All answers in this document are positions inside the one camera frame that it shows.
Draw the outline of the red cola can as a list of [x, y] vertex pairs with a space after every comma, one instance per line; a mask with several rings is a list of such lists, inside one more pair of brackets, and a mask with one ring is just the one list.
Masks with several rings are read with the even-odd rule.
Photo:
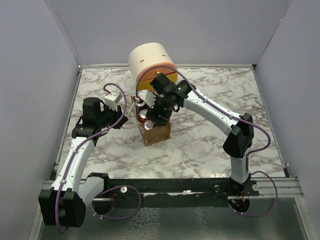
[[148, 109], [141, 109], [139, 112], [138, 112], [138, 120], [143, 124], [145, 121], [148, 120], [148, 117], [147, 117], [147, 113], [148, 113]]
[[145, 120], [142, 124], [142, 128], [144, 131], [149, 131], [155, 127], [155, 123], [152, 120]]

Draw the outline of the brown canvas bag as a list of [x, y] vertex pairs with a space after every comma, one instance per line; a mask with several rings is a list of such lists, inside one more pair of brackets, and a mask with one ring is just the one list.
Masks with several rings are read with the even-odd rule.
[[157, 144], [162, 141], [170, 139], [171, 138], [170, 122], [167, 125], [163, 125], [163, 126], [157, 126], [154, 122], [155, 127], [153, 129], [143, 130], [143, 124], [138, 120], [138, 113], [140, 110], [145, 109], [145, 107], [143, 108], [137, 107], [135, 97], [131, 96], [130, 98], [131, 98], [131, 107], [128, 111], [127, 118], [129, 118], [131, 112], [133, 112], [135, 124], [123, 127], [123, 129], [130, 129], [137, 126], [145, 146], [150, 146], [150, 145]]

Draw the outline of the silver blue energy drink can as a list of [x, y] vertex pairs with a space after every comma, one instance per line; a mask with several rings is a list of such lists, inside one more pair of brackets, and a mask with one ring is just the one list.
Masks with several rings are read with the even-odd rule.
[[135, 102], [135, 105], [136, 105], [137, 107], [139, 107], [139, 108], [144, 107], [145, 104], [146, 104], [146, 103], [145, 103], [144, 100], [137, 100], [137, 101]]

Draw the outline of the red cola can front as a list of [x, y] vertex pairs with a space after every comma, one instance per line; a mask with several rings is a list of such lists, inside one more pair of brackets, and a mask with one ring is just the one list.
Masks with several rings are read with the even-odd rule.
[[147, 113], [148, 113], [148, 109], [141, 109], [139, 112], [138, 112], [138, 120], [143, 124], [145, 121], [148, 120], [148, 117], [147, 117]]

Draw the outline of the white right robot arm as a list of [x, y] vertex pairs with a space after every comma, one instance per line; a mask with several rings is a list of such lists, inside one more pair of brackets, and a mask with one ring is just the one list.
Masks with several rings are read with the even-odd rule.
[[254, 138], [253, 118], [250, 114], [238, 113], [227, 110], [214, 101], [208, 99], [198, 89], [189, 85], [186, 80], [178, 84], [170, 81], [164, 74], [159, 74], [150, 85], [157, 93], [152, 100], [152, 104], [146, 116], [155, 122], [157, 126], [166, 126], [175, 111], [185, 108], [195, 112], [214, 124], [225, 135], [226, 140], [223, 144], [223, 150], [230, 156], [231, 176], [229, 189], [240, 196], [248, 189], [248, 180], [250, 179], [249, 161], [246, 159], [246, 153], [252, 146]]

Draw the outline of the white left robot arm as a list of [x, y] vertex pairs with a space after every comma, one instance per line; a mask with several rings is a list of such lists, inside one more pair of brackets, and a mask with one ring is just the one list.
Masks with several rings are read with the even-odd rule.
[[108, 182], [91, 177], [81, 184], [81, 177], [98, 139], [110, 129], [120, 129], [128, 120], [118, 97], [88, 97], [82, 103], [82, 116], [71, 132], [71, 145], [64, 165], [49, 189], [38, 196], [44, 224], [79, 228], [94, 195], [103, 198], [111, 190]]

